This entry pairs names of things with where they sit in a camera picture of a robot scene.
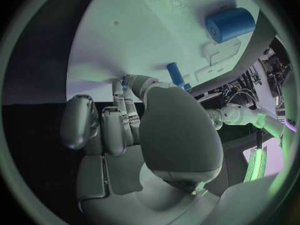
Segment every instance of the purple light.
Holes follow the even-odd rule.
[[[292,124],[290,124],[286,118],[284,119],[284,124],[293,132],[295,132],[295,133],[297,132],[297,128],[294,127]]]

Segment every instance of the white table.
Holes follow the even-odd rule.
[[[204,18],[224,6],[246,8],[257,20],[259,8],[251,0],[92,0],[71,47],[67,99],[88,94],[111,102],[111,79],[125,74],[171,82],[171,62],[192,87],[232,70],[252,32],[238,37],[240,49],[230,59],[210,66],[203,54],[211,42]]]

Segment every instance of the robotic arm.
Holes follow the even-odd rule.
[[[217,130],[222,127],[223,123],[227,125],[253,124],[259,129],[267,130],[277,139],[282,137],[284,125],[263,110],[251,110],[246,106],[230,103],[218,110],[208,109],[207,112]]]

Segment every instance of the large blue cylinder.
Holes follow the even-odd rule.
[[[252,32],[255,21],[245,8],[227,10],[205,18],[205,26],[217,43]]]
[[[185,85],[185,81],[177,67],[176,62],[172,62],[172,63],[168,64],[166,66],[166,69],[168,70],[168,72],[171,76],[172,82],[175,85],[177,85],[178,87],[183,87]]]

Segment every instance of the dark background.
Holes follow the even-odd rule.
[[[62,92],[64,90],[61,88],[66,87],[67,61],[73,36],[89,1],[90,0],[66,0],[64,3],[66,6],[62,7],[62,10],[51,10],[49,7],[42,8],[49,11],[47,13],[49,14],[49,17],[40,15],[41,19],[44,19],[44,23],[48,24],[48,27],[46,30],[36,30],[35,36],[32,36],[28,40],[29,43],[27,46],[29,47],[27,52],[35,50],[35,48],[32,47],[32,44],[44,46],[44,44],[39,41],[39,36],[41,34],[46,35],[45,38],[49,42],[48,46],[53,49],[49,49],[43,54],[33,54],[32,57],[29,56],[28,60],[24,62],[30,68],[33,66],[32,58],[37,57],[40,59],[37,61],[38,63],[45,64],[43,67],[44,74],[48,74],[50,78],[57,78],[56,83],[52,87],[47,87],[47,84],[49,84],[48,77],[41,79],[32,74],[32,71],[28,69],[27,72],[33,79],[41,81],[41,84],[39,84],[39,86],[30,87],[33,92],[24,93],[23,97],[20,99],[23,100],[24,103],[30,101],[30,103],[33,104],[35,103],[35,100],[42,99],[41,103],[45,104],[3,106],[3,122],[6,139],[21,174],[33,192],[43,201],[43,203],[70,224],[86,224],[84,217],[78,212],[74,186],[78,166],[83,153],[81,151],[71,151],[66,149],[60,143],[59,127],[66,99],[64,92]],[[284,1],[281,2],[281,5],[286,8],[289,16],[297,22],[299,14],[299,4],[297,5],[297,3],[299,3],[299,1],[281,1]],[[0,31],[3,31],[6,28],[8,21],[23,2],[24,0],[1,0],[2,7],[5,9],[2,10]],[[74,10],[74,7],[76,8],[76,14],[71,12]],[[65,15],[68,14],[66,12],[67,9],[70,9],[69,16]],[[31,25],[32,30],[39,27],[39,23],[33,23]],[[60,30],[62,27],[67,28],[67,31]],[[53,37],[52,35],[57,32],[59,37]],[[24,41],[27,38],[26,35],[22,35],[18,44],[21,44],[22,40]],[[20,48],[18,50],[18,44],[14,51],[14,55],[21,57],[22,49]],[[47,64],[49,58],[57,58],[58,61],[64,62]],[[11,70],[11,72],[8,70],[8,75],[9,73],[13,74],[13,71],[18,69],[18,61],[12,60],[10,62],[14,63],[15,66],[11,66],[11,69],[13,70]],[[53,66],[57,66],[57,68],[64,67],[65,69],[60,69],[62,72],[59,74],[53,74],[53,70],[58,71],[58,69],[53,69]],[[19,84],[23,84],[22,82],[22,78],[20,77],[12,77],[12,79],[5,81],[7,92],[4,94],[4,98],[8,101],[7,104],[14,104],[14,101],[19,99],[19,97],[16,98],[10,96],[9,91],[18,89]],[[101,111],[101,108],[105,105],[107,104],[97,104],[99,111]],[[242,136],[248,134],[250,130],[251,128],[247,127],[245,130],[238,130],[237,133],[240,133],[239,135]],[[226,134],[226,128],[224,128],[221,133]],[[237,138],[239,135],[237,134],[232,137],[223,136],[223,142]],[[235,156],[236,153],[237,151],[231,152],[230,156]],[[245,161],[240,160],[237,162],[239,162],[239,166],[241,165],[245,170]],[[227,186],[230,183],[230,185],[232,185],[236,182],[239,181],[233,178],[233,181],[230,182],[230,179],[228,178]],[[298,181],[282,208],[269,224],[299,224],[299,220],[296,218],[296,215],[299,214],[297,208],[300,209],[299,185]],[[20,209],[2,180],[0,180],[0,191],[2,195],[1,200],[3,201],[2,204],[4,204],[2,219],[4,221],[7,220],[10,223],[20,223],[20,221],[22,221],[22,224],[33,224],[27,215]]]

